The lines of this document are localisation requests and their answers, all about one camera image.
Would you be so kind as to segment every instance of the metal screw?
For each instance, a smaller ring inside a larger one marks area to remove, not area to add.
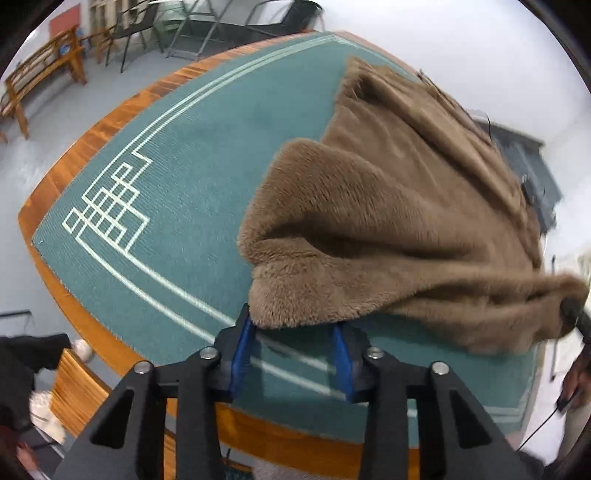
[[[370,358],[373,358],[374,360],[379,360],[384,356],[384,351],[376,346],[371,346],[367,349],[365,355],[367,355]]]
[[[447,375],[449,373],[449,367],[445,362],[435,362],[431,365],[431,370],[437,375]]]
[[[207,346],[199,351],[199,356],[204,360],[213,360],[218,354],[219,352],[214,346]]]
[[[146,360],[142,360],[141,362],[137,362],[134,365],[134,372],[137,374],[146,374],[150,370],[152,370],[152,364]]]

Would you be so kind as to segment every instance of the green felt tabletop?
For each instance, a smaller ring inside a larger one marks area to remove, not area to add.
[[[155,364],[211,344],[248,298],[251,267],[236,250],[246,206],[281,144],[321,137],[352,55],[412,77],[330,33],[223,63],[114,136],[48,212],[35,247],[98,321]],[[376,315],[356,323],[402,361],[446,361],[503,431],[521,427],[535,351],[471,356],[413,320]],[[360,442],[367,408],[343,401],[329,352],[326,326],[262,332],[234,407]],[[412,403],[408,415],[415,443]]]

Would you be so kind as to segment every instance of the white sneaker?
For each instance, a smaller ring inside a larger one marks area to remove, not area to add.
[[[52,393],[50,391],[33,392],[31,394],[29,398],[31,421],[35,427],[63,445],[66,441],[66,431],[49,409],[51,397]]]
[[[88,342],[82,338],[74,340],[72,342],[72,350],[84,363],[88,363],[92,356],[95,354]]]

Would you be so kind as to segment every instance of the fur blanket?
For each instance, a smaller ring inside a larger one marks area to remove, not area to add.
[[[567,333],[560,302],[588,294],[540,271],[539,238],[519,181],[461,106],[351,59],[323,138],[282,147],[238,246],[259,327],[380,311],[471,351],[521,352]]]

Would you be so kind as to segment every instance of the wooden bench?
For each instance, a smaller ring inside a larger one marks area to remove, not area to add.
[[[4,81],[7,91],[0,100],[0,114],[16,116],[25,138],[29,138],[28,122],[21,102],[39,83],[60,67],[67,66],[75,82],[86,84],[82,65],[84,47],[76,35],[77,29],[77,26],[72,27],[53,37],[19,64]]]

